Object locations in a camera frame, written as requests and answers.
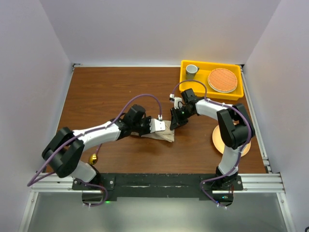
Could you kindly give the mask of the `beige cloth napkin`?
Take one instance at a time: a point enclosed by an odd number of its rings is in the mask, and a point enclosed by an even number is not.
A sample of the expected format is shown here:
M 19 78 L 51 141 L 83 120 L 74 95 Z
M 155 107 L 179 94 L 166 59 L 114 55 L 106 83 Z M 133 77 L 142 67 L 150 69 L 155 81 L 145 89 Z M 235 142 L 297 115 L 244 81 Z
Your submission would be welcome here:
M 170 143 L 174 142 L 175 133 L 174 133 L 174 130 L 170 129 L 171 121 L 163 120 L 162 122 L 165 123 L 164 131 L 155 131 L 154 133 L 145 134 L 145 135 L 142 135 L 141 137 L 168 141 Z

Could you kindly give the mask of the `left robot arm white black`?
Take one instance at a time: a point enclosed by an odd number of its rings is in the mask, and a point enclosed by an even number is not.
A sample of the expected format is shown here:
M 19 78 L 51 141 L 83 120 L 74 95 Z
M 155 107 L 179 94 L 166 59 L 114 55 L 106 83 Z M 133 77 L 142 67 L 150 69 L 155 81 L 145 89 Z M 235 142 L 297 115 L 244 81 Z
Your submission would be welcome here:
M 120 118 L 97 127 L 74 131 L 63 127 L 45 148 L 42 158 L 47 161 L 56 152 L 49 166 L 58 177 L 72 176 L 82 180 L 88 189 L 96 189 L 101 176 L 93 165 L 80 161 L 82 153 L 100 144 L 128 137 L 132 132 L 138 136 L 146 135 L 151 132 L 151 120 L 145 109 L 135 104 Z

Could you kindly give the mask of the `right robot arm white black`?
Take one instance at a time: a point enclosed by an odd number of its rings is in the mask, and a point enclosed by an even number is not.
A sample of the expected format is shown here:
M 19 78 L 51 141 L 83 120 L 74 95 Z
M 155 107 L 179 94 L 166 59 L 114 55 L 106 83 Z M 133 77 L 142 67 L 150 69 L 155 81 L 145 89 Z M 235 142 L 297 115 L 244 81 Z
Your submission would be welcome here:
M 238 165 L 245 146 L 255 136 L 255 129 L 243 104 L 228 105 L 197 97 L 190 88 L 176 97 L 171 93 L 169 100 L 174 104 L 171 108 L 170 129 L 174 130 L 188 123 L 191 116 L 208 116 L 218 121 L 224 152 L 221 162 L 216 168 L 215 177 L 202 183 L 213 182 L 221 190 L 232 185 L 237 178 Z

